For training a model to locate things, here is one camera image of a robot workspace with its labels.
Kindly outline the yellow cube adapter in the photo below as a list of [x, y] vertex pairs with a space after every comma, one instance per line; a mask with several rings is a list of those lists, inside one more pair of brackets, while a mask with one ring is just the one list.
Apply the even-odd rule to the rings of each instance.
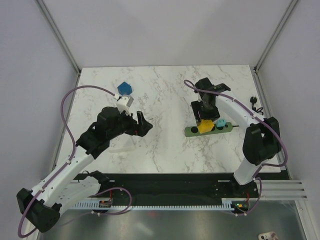
[[197, 124], [197, 128], [200, 134], [210, 132], [214, 128], [215, 124], [211, 119], [201, 119]]

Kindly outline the teal usb charger plug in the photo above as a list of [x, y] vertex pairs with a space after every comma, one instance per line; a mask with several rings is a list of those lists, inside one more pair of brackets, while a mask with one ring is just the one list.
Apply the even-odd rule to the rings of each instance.
[[215, 123], [217, 128], [223, 128], [226, 125], [226, 120], [224, 119], [218, 119]]

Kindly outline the blue cube adapter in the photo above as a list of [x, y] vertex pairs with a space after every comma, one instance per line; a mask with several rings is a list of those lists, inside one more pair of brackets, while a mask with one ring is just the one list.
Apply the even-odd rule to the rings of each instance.
[[133, 92], [133, 89], [130, 84], [123, 81], [118, 87], [117, 87], [118, 93], [120, 95], [131, 95]]

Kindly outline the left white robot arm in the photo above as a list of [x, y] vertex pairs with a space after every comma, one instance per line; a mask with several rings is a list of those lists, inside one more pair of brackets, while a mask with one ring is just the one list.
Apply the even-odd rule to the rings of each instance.
[[22, 234], [24, 219], [32, 223], [36, 230], [45, 233], [76, 202], [96, 194], [104, 197], [109, 193], [110, 185], [99, 171], [90, 173], [83, 183], [73, 184], [72, 180], [96, 160], [114, 138], [122, 134], [144, 137], [153, 128], [141, 111], [136, 114], [137, 119], [134, 119], [131, 113], [118, 107], [103, 108], [97, 120], [78, 140], [73, 141], [72, 151], [63, 163], [32, 189], [22, 188], [17, 193], [22, 214], [18, 226], [20, 238], [28, 237], [28, 234]]

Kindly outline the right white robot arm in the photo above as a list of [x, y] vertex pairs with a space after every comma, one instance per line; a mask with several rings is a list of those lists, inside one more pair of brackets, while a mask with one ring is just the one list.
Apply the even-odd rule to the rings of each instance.
[[214, 85], [206, 77], [190, 87], [198, 95], [198, 99], [190, 105], [199, 134], [218, 128], [220, 112], [227, 114], [244, 130], [244, 159], [233, 174], [234, 181], [229, 184], [230, 193], [240, 197], [264, 163], [282, 150], [279, 122], [274, 117], [266, 118], [247, 107], [224, 83]]

